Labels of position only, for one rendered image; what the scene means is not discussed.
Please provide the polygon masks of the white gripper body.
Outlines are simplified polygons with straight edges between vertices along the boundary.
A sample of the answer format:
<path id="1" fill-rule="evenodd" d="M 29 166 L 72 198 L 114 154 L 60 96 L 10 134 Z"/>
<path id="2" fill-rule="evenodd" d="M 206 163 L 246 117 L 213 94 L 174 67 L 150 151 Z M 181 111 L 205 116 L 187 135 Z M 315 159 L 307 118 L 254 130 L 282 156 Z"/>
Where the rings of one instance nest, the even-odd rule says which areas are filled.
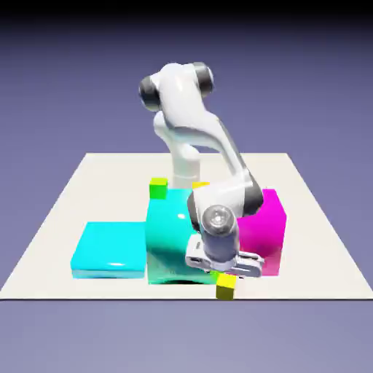
<path id="1" fill-rule="evenodd" d="M 257 254 L 239 254 L 228 262 L 216 262 L 207 257 L 206 254 L 186 254 L 186 264 L 190 267 L 199 268 L 205 272 L 217 271 L 239 278 L 259 278 L 262 276 L 263 258 Z"/>

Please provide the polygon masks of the large magenta box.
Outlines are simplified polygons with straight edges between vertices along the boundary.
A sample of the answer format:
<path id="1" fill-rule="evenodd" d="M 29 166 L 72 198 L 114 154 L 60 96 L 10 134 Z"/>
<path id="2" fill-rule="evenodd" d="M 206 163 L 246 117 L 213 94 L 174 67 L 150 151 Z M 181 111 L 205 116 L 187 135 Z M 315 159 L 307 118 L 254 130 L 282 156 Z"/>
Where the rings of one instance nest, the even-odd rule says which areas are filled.
<path id="1" fill-rule="evenodd" d="M 264 259 L 263 276 L 278 276 L 286 231 L 286 212 L 275 189 L 263 189 L 256 214 L 238 219 L 240 250 Z"/>

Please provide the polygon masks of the large tall cyan box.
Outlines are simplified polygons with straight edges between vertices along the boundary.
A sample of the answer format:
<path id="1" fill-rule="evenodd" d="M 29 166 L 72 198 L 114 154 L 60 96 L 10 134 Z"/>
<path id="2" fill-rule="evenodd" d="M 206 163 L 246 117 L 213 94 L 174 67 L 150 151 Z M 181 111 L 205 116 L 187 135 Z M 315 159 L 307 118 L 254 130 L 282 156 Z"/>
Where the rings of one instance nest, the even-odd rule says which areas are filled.
<path id="1" fill-rule="evenodd" d="M 195 233 L 187 200 L 191 189 L 167 189 L 164 198 L 150 197 L 145 221 L 146 268 L 151 285 L 213 285 L 216 277 L 185 262 Z"/>

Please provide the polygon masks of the large flat cyan box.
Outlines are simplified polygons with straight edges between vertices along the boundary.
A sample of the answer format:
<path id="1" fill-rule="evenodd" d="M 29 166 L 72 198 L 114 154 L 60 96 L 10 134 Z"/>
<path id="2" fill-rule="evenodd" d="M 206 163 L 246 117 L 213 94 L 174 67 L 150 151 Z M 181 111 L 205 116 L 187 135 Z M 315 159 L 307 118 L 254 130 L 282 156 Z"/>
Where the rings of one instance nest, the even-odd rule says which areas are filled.
<path id="1" fill-rule="evenodd" d="M 71 257 L 73 278 L 139 279 L 145 276 L 142 221 L 89 221 Z"/>

